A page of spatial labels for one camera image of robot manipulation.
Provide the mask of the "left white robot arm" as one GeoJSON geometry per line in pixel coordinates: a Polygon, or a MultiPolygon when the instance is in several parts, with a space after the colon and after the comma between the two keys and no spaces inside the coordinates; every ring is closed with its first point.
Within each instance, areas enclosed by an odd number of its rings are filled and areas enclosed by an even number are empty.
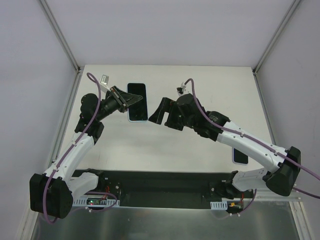
{"type": "Polygon", "coordinates": [[[106,92],[105,99],[88,93],[81,98],[79,121],[63,153],[42,174],[35,173],[29,181],[30,209],[55,218],[65,218],[73,202],[89,191],[99,195],[106,183],[99,170],[88,170],[72,178],[84,156],[102,135],[102,120],[115,111],[125,113],[143,100],[143,96],[127,93],[116,86],[106,92]]]}

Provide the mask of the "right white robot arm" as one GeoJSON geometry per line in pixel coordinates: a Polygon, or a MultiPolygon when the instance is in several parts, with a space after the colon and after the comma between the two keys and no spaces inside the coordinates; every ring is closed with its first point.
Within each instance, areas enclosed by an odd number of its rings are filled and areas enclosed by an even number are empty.
{"type": "Polygon", "coordinates": [[[163,97],[149,121],[182,131],[188,127],[203,138],[228,145],[255,160],[261,169],[233,171],[228,179],[214,186],[215,193],[223,198],[234,199],[239,194],[255,189],[269,189],[273,193],[288,197],[294,187],[300,169],[301,152],[295,147],[285,149],[262,140],[255,140],[227,116],[217,111],[205,111],[190,93],[177,100],[163,97]]]}

